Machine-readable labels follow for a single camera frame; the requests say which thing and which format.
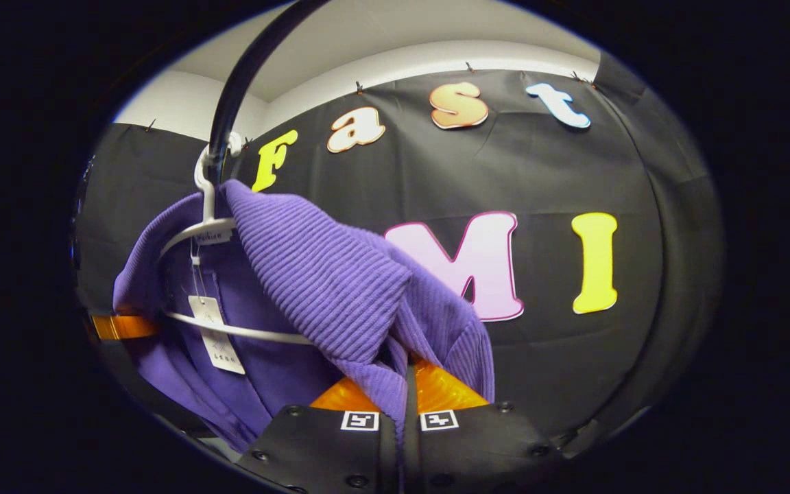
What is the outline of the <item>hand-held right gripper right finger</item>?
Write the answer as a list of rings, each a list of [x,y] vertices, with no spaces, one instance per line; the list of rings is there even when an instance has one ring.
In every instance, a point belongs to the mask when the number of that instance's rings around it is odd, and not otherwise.
[[[410,357],[403,494],[539,494],[562,454],[511,401],[486,403]]]

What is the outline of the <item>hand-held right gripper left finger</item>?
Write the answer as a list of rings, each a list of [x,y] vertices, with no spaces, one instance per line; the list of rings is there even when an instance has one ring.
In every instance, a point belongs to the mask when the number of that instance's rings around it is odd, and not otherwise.
[[[393,422],[348,378],[283,407],[237,464],[299,494],[399,494]]]

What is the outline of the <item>white plastic clothes hanger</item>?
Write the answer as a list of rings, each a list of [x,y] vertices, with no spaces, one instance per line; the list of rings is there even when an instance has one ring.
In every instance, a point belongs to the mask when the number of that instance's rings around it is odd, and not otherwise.
[[[186,239],[194,240],[196,237],[225,237],[226,233],[231,233],[233,229],[236,228],[235,219],[232,219],[232,217],[217,218],[215,216],[215,185],[206,178],[206,168],[211,165],[213,165],[213,160],[211,160],[210,145],[207,145],[202,150],[200,157],[198,157],[193,171],[195,186],[202,194],[202,221],[189,226],[184,231],[170,238],[160,251],[160,259],[165,256],[167,251],[176,246],[176,244],[182,243],[182,241]],[[210,329],[210,331],[217,333],[226,333],[252,338],[252,340],[264,340],[283,344],[311,345],[311,341],[299,334],[276,333],[272,331],[260,331],[260,329],[233,327],[231,325],[225,325],[225,323],[202,321],[198,317],[185,316],[173,312],[167,312],[166,316],[176,321],[189,323],[190,325],[202,329]]]

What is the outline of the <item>purple ribbed knit jacket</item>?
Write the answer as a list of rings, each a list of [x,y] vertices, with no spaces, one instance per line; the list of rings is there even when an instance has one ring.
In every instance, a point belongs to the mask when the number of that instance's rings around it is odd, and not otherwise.
[[[495,400],[492,345],[473,306],[380,235],[336,222],[297,195],[254,193],[237,180],[215,193],[235,220],[223,243],[184,242],[203,195],[179,200],[141,233],[114,281],[113,309],[156,319],[156,337],[126,342],[140,375],[193,412],[233,450],[289,405],[309,405],[349,378],[403,432],[407,360],[443,368]],[[299,334],[309,344],[230,336],[241,372],[214,365],[189,297],[217,301],[226,325]]]

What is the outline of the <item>black clothes rack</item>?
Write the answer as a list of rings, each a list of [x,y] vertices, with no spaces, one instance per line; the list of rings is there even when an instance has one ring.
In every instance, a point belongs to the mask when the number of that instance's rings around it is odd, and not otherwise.
[[[208,153],[201,160],[201,178],[206,178],[214,185],[222,182],[229,136],[251,82],[275,49],[301,22],[331,1],[297,0],[273,19],[239,57],[217,100],[213,122],[211,122]]]

